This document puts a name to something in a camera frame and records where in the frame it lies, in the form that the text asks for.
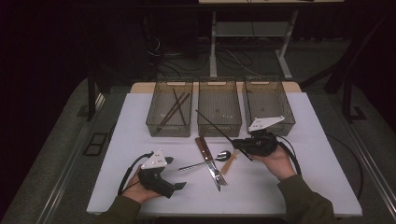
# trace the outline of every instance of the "person's left hand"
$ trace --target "person's left hand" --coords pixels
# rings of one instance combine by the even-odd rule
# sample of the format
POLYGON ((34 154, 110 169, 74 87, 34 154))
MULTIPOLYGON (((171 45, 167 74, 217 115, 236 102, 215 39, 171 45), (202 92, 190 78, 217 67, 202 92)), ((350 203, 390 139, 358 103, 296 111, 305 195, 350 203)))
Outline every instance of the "person's left hand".
POLYGON ((157 198, 162 195, 150 189, 145 189, 145 187, 140 184, 139 177, 137 176, 137 173, 140 171, 140 166, 141 165, 139 165, 136 172, 134 172, 134 176, 129 180, 126 189, 121 195, 135 200, 138 203, 144 203, 149 199, 157 198))

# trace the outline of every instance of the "dark background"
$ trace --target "dark background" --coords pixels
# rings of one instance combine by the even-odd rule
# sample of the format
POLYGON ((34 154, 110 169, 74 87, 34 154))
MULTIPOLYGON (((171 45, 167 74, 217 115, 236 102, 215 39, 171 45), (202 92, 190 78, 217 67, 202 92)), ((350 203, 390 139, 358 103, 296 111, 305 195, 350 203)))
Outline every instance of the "dark background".
MULTIPOLYGON (((391 8, 391 2, 351 0, 342 8, 302 9, 293 39, 353 41, 367 33, 391 8)), ((0 4, 1 218, 68 97, 87 77, 89 69, 94 71, 100 91, 108 91, 113 85, 152 80, 153 68, 145 46, 149 32, 161 36, 166 47, 193 55, 196 49, 191 46, 196 43, 196 36, 206 35, 210 13, 181 20, 186 17, 182 12, 160 12, 153 17, 154 28, 148 29, 147 24, 142 25, 145 15, 122 9, 78 9, 67 1, 48 0, 5 0, 0 4)), ((359 57, 352 74, 355 83, 396 131, 395 21, 393 9, 359 57)))

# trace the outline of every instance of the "hand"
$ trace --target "hand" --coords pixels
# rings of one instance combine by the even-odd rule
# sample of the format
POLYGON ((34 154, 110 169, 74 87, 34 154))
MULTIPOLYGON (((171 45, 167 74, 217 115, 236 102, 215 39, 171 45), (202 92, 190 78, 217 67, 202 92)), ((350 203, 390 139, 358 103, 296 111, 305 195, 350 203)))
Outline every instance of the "hand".
POLYGON ((124 197, 135 200, 138 203, 144 203, 149 199, 160 197, 161 194, 154 192, 150 189, 145 189, 139 182, 139 176, 137 173, 140 171, 140 166, 137 168, 134 176, 129 180, 128 185, 124 192, 121 194, 124 197))
POLYGON ((277 146, 276 150, 271 155, 266 157, 249 155, 255 161, 262 161, 268 170, 282 181, 292 175, 296 175, 293 167, 291 166, 288 153, 281 147, 277 146))

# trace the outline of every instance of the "spoon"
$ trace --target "spoon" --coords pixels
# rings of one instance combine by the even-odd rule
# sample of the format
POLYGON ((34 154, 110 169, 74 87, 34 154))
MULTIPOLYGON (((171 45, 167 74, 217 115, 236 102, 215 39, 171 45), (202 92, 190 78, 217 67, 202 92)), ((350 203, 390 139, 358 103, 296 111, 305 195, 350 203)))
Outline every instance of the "spoon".
MULTIPOLYGON (((215 160, 216 161, 227 161, 228 159, 230 159, 230 157, 231 157, 231 152, 228 151, 228 150, 224 150, 224 151, 219 153, 219 155, 215 158, 215 160)), ((197 167, 197 166, 200 166, 200 165, 207 164, 208 162, 209 161, 204 161, 204 162, 200 162, 200 163, 197 163, 197 164, 194 164, 194 165, 191 165, 191 166, 181 167, 178 170, 179 171, 189 170, 189 169, 191 169, 193 167, 197 167)))

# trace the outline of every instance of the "sleeve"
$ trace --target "sleeve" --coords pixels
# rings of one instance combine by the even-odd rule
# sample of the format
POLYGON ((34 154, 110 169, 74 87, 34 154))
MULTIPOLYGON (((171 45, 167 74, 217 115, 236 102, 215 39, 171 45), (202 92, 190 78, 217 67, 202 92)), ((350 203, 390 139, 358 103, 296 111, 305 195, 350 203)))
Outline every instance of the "sleeve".
POLYGON ((140 211, 141 204, 123 196, 117 196, 108 210, 92 224, 132 224, 140 211))
POLYGON ((285 199, 290 224, 337 223, 332 202, 312 191, 300 175, 284 179, 278 187, 285 199))

